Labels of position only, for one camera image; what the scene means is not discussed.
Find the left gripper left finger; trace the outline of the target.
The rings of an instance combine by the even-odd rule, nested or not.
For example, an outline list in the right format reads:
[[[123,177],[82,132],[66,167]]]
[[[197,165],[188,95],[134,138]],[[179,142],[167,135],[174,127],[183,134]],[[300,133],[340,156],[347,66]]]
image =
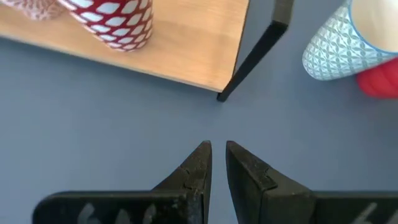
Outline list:
[[[36,205],[32,224],[207,224],[211,176],[203,141],[151,190],[57,192]]]

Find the wooden shelf board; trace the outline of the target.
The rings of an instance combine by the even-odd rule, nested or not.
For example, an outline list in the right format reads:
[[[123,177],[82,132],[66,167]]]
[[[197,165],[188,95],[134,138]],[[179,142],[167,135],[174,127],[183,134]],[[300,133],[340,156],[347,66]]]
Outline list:
[[[0,5],[0,37],[221,92],[233,76],[249,0],[155,0],[143,49],[117,52],[62,14],[36,22]]]

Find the teal geometric pattern mug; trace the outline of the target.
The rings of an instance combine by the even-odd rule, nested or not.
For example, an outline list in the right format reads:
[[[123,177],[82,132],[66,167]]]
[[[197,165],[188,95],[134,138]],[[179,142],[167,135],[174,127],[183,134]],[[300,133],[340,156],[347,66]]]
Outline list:
[[[321,81],[355,75],[398,57],[398,0],[345,0],[304,50],[307,73]]]

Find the pink spiral pattern mug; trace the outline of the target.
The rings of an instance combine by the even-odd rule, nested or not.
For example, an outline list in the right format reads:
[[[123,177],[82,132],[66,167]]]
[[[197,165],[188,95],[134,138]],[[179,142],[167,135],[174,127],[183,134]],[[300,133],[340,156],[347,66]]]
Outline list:
[[[65,11],[57,0],[0,0],[0,3],[22,12],[34,21],[54,19]]]

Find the red mug white handle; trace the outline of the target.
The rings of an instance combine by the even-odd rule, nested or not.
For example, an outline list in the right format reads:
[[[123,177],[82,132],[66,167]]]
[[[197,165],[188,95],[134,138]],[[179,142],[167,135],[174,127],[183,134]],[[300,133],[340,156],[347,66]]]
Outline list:
[[[357,74],[356,83],[368,96],[398,99],[398,57]]]

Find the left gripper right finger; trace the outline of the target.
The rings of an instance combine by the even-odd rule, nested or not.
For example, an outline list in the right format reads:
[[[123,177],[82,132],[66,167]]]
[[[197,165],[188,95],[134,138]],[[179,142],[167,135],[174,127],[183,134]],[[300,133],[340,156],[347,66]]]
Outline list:
[[[314,191],[234,141],[228,185],[239,224],[398,224],[398,191]]]

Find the black metal shelf bracket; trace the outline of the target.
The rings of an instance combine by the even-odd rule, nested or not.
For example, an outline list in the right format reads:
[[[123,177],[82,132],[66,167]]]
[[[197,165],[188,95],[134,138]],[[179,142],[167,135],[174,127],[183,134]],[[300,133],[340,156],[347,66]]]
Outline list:
[[[225,102],[230,94],[232,94],[288,30],[292,19],[295,0],[272,1],[274,2],[274,7],[272,10],[271,22],[248,53],[248,56],[243,60],[242,64],[239,67],[234,64],[231,79],[224,89],[218,93],[216,97],[217,101]]]

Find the red diamond pattern mug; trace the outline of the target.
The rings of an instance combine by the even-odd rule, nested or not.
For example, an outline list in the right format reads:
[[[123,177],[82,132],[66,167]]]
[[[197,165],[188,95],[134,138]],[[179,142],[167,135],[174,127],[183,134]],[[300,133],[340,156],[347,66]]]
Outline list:
[[[113,50],[132,52],[148,43],[153,0],[57,0],[83,28]]]

